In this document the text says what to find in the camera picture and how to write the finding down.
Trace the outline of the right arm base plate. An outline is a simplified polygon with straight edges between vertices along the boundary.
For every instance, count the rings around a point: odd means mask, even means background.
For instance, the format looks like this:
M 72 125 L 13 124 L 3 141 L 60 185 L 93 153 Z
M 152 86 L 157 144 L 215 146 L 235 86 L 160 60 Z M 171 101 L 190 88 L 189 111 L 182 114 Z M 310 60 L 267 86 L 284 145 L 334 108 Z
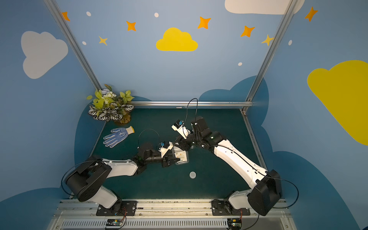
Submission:
M 214 199 L 211 201 L 213 216 L 250 216 L 248 208 L 235 209 L 227 200 Z

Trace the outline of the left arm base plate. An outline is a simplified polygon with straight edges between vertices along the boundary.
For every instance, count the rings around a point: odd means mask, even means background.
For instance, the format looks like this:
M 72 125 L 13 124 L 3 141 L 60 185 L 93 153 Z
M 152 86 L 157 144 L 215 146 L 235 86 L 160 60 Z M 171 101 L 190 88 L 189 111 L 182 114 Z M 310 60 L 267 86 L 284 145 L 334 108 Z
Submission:
M 137 209 L 135 200 L 118 200 L 111 208 L 107 209 L 99 205 L 96 216 L 134 216 Z

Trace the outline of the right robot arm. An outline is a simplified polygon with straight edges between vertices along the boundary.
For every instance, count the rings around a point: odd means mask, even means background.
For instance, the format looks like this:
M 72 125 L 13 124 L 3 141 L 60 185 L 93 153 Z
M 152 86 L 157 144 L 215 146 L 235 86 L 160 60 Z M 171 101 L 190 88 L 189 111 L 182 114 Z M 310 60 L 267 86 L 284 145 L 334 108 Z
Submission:
M 198 146 L 212 152 L 237 172 L 249 186 L 248 190 L 235 191 L 225 198 L 227 208 L 251 207 L 259 215 L 266 216 L 282 197 L 279 173 L 268 171 L 251 161 L 218 131 L 211 131 L 203 117 L 194 118 L 191 127 L 192 130 L 188 130 L 181 120 L 172 125 L 172 129 L 180 135 L 174 145 L 185 151 Z

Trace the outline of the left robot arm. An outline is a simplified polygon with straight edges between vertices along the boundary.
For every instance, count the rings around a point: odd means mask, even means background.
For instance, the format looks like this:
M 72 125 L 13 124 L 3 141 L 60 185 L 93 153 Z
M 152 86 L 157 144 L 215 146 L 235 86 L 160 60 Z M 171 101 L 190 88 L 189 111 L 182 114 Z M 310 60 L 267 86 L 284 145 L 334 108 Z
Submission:
M 92 201 L 116 215 L 121 209 L 121 199 L 103 186 L 106 179 L 134 176 L 146 170 L 150 163 L 160 163 L 163 168 L 180 161 L 173 153 L 170 142 L 156 150 L 150 143 L 138 148 L 132 160 L 113 161 L 91 156 L 63 180 L 80 202 Z

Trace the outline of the square clear plastic bottle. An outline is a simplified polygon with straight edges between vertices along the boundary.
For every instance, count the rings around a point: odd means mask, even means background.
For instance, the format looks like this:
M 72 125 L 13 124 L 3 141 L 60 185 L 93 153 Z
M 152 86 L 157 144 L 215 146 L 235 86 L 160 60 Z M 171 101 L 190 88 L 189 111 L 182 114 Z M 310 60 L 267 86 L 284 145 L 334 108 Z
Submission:
M 189 163 L 189 156 L 188 156 L 188 152 L 180 149 L 177 146 L 173 146 L 172 148 L 172 153 L 174 155 L 175 158 L 180 159 L 179 161 L 177 161 L 175 164 L 176 165 L 181 165 L 181 164 L 186 164 Z

